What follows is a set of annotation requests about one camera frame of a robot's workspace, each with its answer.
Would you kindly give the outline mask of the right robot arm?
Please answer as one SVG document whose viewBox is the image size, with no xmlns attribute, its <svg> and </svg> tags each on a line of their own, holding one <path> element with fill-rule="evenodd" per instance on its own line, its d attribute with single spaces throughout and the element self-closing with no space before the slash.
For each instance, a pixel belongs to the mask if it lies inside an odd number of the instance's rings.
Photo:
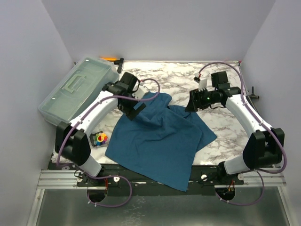
<svg viewBox="0 0 301 226">
<path fill-rule="evenodd" d="M 228 184 L 239 173 L 282 161 L 284 131 L 273 128 L 249 105 L 241 89 L 230 85 L 225 71 L 211 74 L 212 91 L 207 90 L 207 78 L 196 76 L 194 81 L 198 88 L 189 92 L 185 110 L 196 112 L 220 103 L 236 117 L 248 136 L 241 155 L 218 164 L 216 178 L 219 183 Z"/>
</svg>

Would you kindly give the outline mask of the colourful plush flower brooch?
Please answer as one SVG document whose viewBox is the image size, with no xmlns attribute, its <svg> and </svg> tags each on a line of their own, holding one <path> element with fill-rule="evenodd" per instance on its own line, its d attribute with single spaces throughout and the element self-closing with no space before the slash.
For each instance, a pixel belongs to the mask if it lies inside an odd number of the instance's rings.
<svg viewBox="0 0 301 226">
<path fill-rule="evenodd" d="M 107 142 L 107 140 L 108 140 L 108 136 L 105 133 L 103 132 L 96 133 L 95 135 L 96 145 L 103 145 Z"/>
</svg>

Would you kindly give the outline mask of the blue t-shirt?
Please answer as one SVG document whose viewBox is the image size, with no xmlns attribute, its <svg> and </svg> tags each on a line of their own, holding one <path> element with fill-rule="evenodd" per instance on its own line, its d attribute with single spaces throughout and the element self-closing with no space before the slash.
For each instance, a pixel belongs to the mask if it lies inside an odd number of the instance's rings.
<svg viewBox="0 0 301 226">
<path fill-rule="evenodd" d="M 197 151 L 217 136 L 197 113 L 171 105 L 160 93 L 133 119 L 122 115 L 112 132 L 106 157 L 179 191 L 188 188 Z"/>
</svg>

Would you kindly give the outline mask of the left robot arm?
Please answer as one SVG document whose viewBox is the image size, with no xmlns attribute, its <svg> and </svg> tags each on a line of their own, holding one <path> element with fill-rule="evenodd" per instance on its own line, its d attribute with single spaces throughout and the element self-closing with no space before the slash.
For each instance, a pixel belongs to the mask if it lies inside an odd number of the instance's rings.
<svg viewBox="0 0 301 226">
<path fill-rule="evenodd" d="M 114 108 L 118 108 L 132 120 L 145 107 L 135 108 L 149 90 L 143 82 L 130 73 L 124 73 L 119 81 L 106 83 L 97 98 L 82 113 L 68 123 L 56 127 L 56 163 L 62 157 L 70 160 L 88 174 L 89 182 L 99 186 L 104 182 L 102 166 L 91 155 L 90 135 L 100 121 Z"/>
</svg>

